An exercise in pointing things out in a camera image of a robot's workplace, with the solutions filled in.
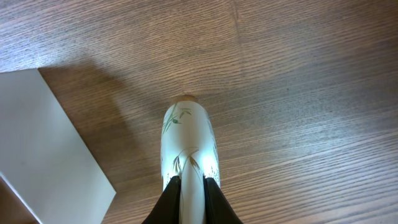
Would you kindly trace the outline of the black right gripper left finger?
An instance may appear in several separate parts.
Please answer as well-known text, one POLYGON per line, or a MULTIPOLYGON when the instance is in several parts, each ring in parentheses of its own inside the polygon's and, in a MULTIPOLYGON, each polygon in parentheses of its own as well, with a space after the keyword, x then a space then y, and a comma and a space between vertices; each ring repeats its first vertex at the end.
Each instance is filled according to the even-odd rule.
POLYGON ((142 224, 179 224, 181 180, 173 176, 142 224))

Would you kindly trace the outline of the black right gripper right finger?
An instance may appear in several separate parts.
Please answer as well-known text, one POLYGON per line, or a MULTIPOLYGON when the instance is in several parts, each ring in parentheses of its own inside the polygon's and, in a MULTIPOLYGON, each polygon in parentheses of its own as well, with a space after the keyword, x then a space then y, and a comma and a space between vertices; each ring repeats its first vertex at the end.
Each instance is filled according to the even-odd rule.
POLYGON ((203 179, 207 224, 243 224, 222 193, 215 179, 203 179))

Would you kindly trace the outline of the white bamboo print tube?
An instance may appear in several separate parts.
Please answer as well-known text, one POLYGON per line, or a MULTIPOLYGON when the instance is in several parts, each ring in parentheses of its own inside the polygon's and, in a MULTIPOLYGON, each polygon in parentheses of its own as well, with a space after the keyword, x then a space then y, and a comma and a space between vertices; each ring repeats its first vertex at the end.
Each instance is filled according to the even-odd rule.
POLYGON ((205 223, 205 183, 220 185, 215 134, 206 109, 189 95, 176 97, 165 112, 160 147, 162 187, 180 178, 178 223, 205 223))

